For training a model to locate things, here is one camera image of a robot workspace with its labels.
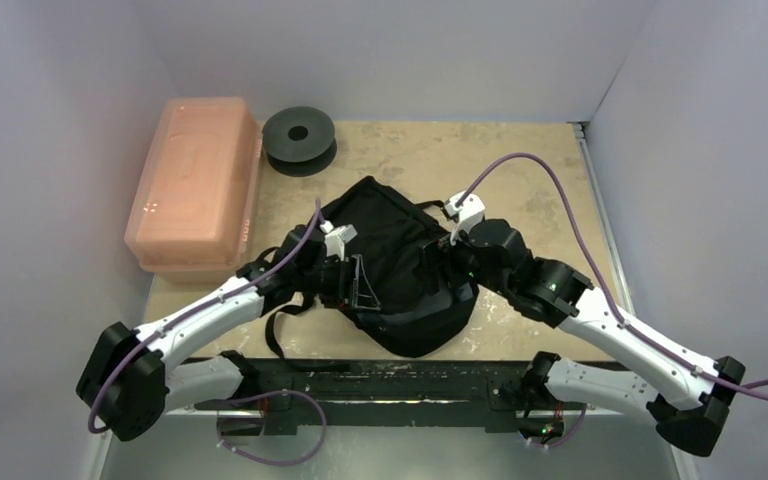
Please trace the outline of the black student backpack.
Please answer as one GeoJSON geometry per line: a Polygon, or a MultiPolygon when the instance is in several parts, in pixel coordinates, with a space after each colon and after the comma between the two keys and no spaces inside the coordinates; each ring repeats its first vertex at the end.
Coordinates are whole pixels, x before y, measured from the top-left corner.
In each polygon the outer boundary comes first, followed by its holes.
{"type": "MultiPolygon", "coordinates": [[[[427,355],[460,333],[477,301],[478,285],[452,287],[423,270],[423,247],[449,233],[426,213],[428,203],[414,203],[390,186],[367,176],[322,208],[334,226],[351,224],[357,236],[346,256],[361,255],[366,275],[381,302],[379,312],[337,309],[385,350],[407,358],[427,355]]],[[[312,297],[295,295],[269,315],[265,341],[285,356],[277,339],[280,314],[310,310],[312,297]]]]}

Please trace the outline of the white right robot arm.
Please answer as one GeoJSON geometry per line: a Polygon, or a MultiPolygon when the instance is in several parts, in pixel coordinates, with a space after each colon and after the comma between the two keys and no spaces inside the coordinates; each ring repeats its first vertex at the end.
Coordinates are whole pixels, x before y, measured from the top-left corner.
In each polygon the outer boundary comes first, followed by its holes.
{"type": "Polygon", "coordinates": [[[582,339],[623,367],[607,370],[540,351],[514,389],[526,405],[591,404],[652,425],[688,454],[712,454],[735,397],[722,383],[738,384],[745,373],[736,359],[712,359],[667,339],[575,268],[534,256],[502,219],[431,241],[421,265],[465,275],[523,317],[582,339]]]}

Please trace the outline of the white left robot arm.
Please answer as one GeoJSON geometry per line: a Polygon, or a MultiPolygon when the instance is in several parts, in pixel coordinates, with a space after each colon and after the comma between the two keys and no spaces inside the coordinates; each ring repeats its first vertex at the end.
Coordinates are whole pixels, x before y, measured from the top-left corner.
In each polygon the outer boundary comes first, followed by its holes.
{"type": "Polygon", "coordinates": [[[274,258],[249,262],[204,297],[153,322],[107,327],[97,340],[76,386],[89,407],[88,429],[123,441],[145,433],[181,403],[223,399],[244,409],[257,399],[258,382],[230,356],[188,363],[188,358],[230,330],[257,320],[297,293],[326,308],[375,312],[382,304],[361,255],[348,251],[358,233],[351,225],[299,225],[274,258]]]}

